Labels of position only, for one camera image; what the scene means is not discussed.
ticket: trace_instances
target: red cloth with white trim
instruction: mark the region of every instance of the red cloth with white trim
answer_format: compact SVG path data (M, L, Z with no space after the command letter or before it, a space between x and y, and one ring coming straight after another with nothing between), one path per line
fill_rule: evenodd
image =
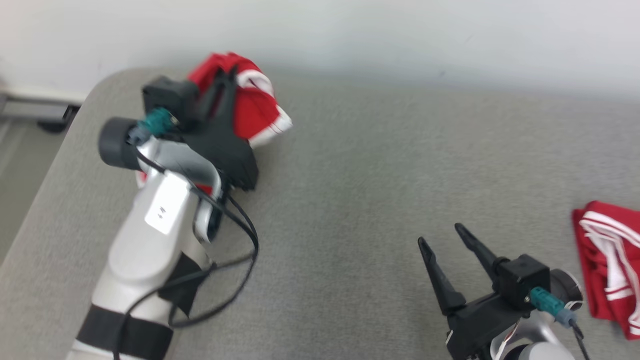
M291 118L279 107L273 85L251 60L235 53L212 54L190 75L201 92L207 90L218 69L225 72L237 66L234 132L252 147L268 143L292 126Z
M573 224L591 315L640 339L640 211L592 201Z

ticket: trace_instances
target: gray table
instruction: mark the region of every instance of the gray table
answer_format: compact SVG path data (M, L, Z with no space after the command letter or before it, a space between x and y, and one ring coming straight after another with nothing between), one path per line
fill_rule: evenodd
M65 357L136 193L131 172L100 161L97 135L111 116L141 116L140 86L159 73L103 81L69 129L0 268L3 359ZM294 128L257 151L258 188L237 194L262 253L239 300L184 332L176 359L447 359L418 236L470 300L490 284L453 223L582 279L571 210L640 208L640 106L268 74ZM247 249L225 222L210 250ZM211 279L195 311L239 276ZM637 357L617 325L586 310L580 322L593 359Z

